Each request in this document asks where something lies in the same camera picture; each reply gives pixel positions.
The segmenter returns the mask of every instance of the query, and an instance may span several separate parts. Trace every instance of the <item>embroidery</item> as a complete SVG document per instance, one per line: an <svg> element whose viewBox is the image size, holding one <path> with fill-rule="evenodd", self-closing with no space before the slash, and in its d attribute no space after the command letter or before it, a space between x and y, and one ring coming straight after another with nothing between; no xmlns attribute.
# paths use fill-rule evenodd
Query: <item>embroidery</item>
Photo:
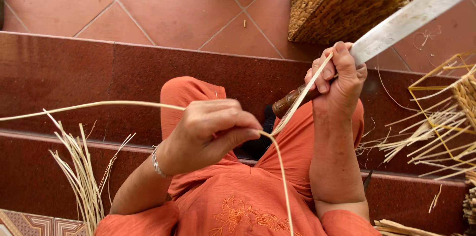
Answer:
<svg viewBox="0 0 476 236"><path fill-rule="evenodd" d="M223 209L224 213L213 214L213 217L221 222L224 223L221 227L216 227L208 232L211 233L211 236L221 236L223 233L223 228L228 225L229 233L233 233L235 231L236 226L240 223L248 223L252 226L250 221L250 217L248 214L252 214L255 218L255 224L258 226L268 227L273 229L274 231L279 230L286 230L289 231L289 221L288 219L281 220L277 216L273 214L263 213L260 209L253 209L251 206L245 210L245 204L242 200L237 203L237 206L233 208L235 203L235 196L232 195L228 199L223 200L223 204L221 208ZM295 236L302 236L301 234L295 232Z"/></svg>

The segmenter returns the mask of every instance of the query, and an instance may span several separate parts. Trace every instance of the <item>black sock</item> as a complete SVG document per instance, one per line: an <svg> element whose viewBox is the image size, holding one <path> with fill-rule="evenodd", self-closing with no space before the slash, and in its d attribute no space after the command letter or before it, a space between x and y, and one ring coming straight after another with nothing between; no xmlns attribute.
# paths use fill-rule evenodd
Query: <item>black sock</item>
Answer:
<svg viewBox="0 0 476 236"><path fill-rule="evenodd" d="M273 131L274 121L276 120L276 115L274 115L271 105L265 107L265 122L263 123L263 130L270 134ZM266 136L261 136L259 139L250 140L244 142L241 145L241 149L247 154L253 156L254 159L259 159L265 154L269 145L271 145L271 140Z"/></svg>

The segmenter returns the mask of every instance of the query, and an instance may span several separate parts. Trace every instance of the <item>lap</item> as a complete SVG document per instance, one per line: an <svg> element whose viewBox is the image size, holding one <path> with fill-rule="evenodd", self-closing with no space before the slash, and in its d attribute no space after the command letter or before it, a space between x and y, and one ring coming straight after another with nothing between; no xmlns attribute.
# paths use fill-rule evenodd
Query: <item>lap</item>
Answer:
<svg viewBox="0 0 476 236"><path fill-rule="evenodd" d="M187 107L192 101L226 98L225 89L192 77L178 77L168 81L160 93L161 103ZM182 118L182 112L162 108L160 112L162 138L166 139ZM363 106L359 100L352 117L354 144L360 141L363 133ZM312 207L312 194L309 183L309 166L314 149L314 122L311 102L301 106L286 127L276 137L281 149L286 179ZM276 148L273 144L255 165L278 178L281 178ZM206 179L220 173L249 173L249 166L239 162L233 151L215 165L195 172L175 176L169 193L177 197Z"/></svg>
<svg viewBox="0 0 476 236"><path fill-rule="evenodd" d="M364 109L359 100L352 117L355 147L359 144L364 131L363 116ZM276 141L281 151L286 180L293 185L310 206L313 206L313 199L309 181L309 167L314 151L314 140L319 139L314 138L312 103L308 102L294 113L286 127L277 135ZM255 167L262 168L281 178L281 168L274 144L271 144L266 150Z"/></svg>

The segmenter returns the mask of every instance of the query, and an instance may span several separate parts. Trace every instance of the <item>fingernail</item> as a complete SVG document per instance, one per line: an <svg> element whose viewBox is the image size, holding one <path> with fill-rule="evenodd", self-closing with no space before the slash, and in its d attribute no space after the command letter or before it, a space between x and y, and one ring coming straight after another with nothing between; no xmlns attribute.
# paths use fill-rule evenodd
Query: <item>fingernail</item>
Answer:
<svg viewBox="0 0 476 236"><path fill-rule="evenodd" d="M325 80L329 80L330 77L332 77L332 73L330 72L330 70L325 70L322 75L324 76L324 79Z"/></svg>
<svg viewBox="0 0 476 236"><path fill-rule="evenodd" d="M344 49L346 49L346 44L344 44L344 42L342 42L342 41L337 42L334 46L336 47L337 53L340 53L340 52L342 52Z"/></svg>
<svg viewBox="0 0 476 236"><path fill-rule="evenodd" d="M261 136L261 134L259 134L258 131L256 131L255 129L248 129L246 134L248 138L258 139Z"/></svg>
<svg viewBox="0 0 476 236"><path fill-rule="evenodd" d="M324 93L325 91L327 91L326 85L320 85L319 86L319 92Z"/></svg>

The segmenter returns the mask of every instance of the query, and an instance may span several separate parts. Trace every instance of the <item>floor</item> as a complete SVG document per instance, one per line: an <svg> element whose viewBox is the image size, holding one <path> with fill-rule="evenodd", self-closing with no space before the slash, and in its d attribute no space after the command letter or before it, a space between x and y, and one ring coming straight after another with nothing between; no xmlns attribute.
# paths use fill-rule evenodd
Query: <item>floor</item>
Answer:
<svg viewBox="0 0 476 236"><path fill-rule="evenodd" d="M84 223L0 209L0 236L86 236Z"/></svg>
<svg viewBox="0 0 476 236"><path fill-rule="evenodd" d="M6 0L3 30L311 61L325 46L287 40L290 0ZM379 55L379 68L427 73L476 49L465 0ZM377 67L377 59L367 63Z"/></svg>

